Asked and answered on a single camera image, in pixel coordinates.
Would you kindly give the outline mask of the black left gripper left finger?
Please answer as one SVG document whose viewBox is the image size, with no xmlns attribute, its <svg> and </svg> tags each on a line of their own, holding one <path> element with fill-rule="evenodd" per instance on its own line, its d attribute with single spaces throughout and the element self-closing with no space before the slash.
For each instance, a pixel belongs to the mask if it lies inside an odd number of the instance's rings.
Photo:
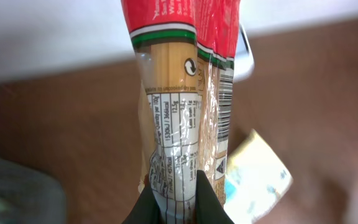
<svg viewBox="0 0 358 224">
<path fill-rule="evenodd" d="M 161 224 L 160 208 L 150 184 L 147 184 L 122 224 Z"/>
</svg>

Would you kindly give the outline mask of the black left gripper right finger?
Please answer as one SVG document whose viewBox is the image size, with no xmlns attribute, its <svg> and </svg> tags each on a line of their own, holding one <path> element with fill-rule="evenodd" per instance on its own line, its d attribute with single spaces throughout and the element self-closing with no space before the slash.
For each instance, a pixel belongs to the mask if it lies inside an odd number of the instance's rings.
<svg viewBox="0 0 358 224">
<path fill-rule="evenodd" d="M 202 170 L 197 171 L 195 212 L 197 224 L 234 224 Z"/>
</svg>

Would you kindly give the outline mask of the yellow white snack bag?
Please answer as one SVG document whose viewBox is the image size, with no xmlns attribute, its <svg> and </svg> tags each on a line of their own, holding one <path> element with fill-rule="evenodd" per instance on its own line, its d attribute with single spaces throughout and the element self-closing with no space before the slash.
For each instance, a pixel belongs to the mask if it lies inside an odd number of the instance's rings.
<svg viewBox="0 0 358 224">
<path fill-rule="evenodd" d="M 276 206 L 292 183 L 284 163 L 253 129 L 228 157 L 224 211 L 234 223 L 255 223 Z"/>
</svg>

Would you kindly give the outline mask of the red spaghetti packet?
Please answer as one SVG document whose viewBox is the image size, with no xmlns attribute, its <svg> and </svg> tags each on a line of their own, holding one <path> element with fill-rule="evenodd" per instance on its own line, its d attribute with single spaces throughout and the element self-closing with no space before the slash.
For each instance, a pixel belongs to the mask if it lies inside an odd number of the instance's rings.
<svg viewBox="0 0 358 224">
<path fill-rule="evenodd" d="M 196 223 L 197 171 L 222 207 L 238 0 L 122 0 L 141 75 L 139 192 L 150 184 L 161 223 Z"/>
</svg>

